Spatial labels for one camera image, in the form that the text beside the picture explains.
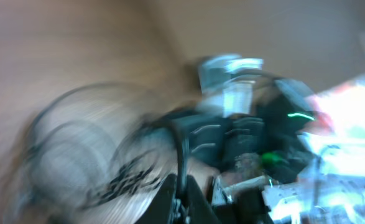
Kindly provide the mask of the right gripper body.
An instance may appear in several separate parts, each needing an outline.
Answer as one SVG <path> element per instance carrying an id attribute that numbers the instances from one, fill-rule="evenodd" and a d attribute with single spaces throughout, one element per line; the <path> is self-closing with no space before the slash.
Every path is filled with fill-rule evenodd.
<path id="1" fill-rule="evenodd" d="M 220 171 L 232 169 L 236 157 L 257 152 L 264 132 L 263 120 L 253 116 L 223 118 L 175 110 L 169 118 L 187 135 L 190 156 Z"/>

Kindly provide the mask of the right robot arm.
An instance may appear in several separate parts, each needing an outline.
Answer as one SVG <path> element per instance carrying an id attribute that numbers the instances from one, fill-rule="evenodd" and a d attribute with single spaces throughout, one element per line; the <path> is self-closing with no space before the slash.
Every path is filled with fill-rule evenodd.
<path id="1" fill-rule="evenodd" d="M 224 203 L 187 194 L 190 218 L 199 223 L 365 223 L 365 183 L 321 173 L 321 157 L 310 152 L 297 132 L 313 118 L 306 102 L 294 98 L 289 80 L 268 84 L 277 92 L 259 114 L 229 115 L 184 109 L 171 111 L 181 132 L 178 163 L 189 157 L 220 171 L 264 174 L 266 184 L 238 183 L 223 189 Z"/>

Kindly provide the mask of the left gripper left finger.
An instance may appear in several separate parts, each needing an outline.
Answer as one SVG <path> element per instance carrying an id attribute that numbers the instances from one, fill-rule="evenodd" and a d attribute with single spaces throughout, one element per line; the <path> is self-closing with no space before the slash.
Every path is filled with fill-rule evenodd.
<path id="1" fill-rule="evenodd" d="M 147 210 L 135 224 L 173 223 L 174 199 L 177 191 L 177 176 L 170 174 L 163 181 Z"/>

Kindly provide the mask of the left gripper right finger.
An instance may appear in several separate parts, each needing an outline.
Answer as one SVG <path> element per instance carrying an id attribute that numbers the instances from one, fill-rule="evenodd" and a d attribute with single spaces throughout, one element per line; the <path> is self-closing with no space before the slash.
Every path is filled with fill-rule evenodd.
<path id="1" fill-rule="evenodd" d="M 202 194 L 201 188 L 198 186 L 195 178 L 191 175 L 187 176 L 187 186 L 183 204 L 187 214 L 184 223 L 187 224 L 220 224 L 211 205 L 207 202 Z"/>

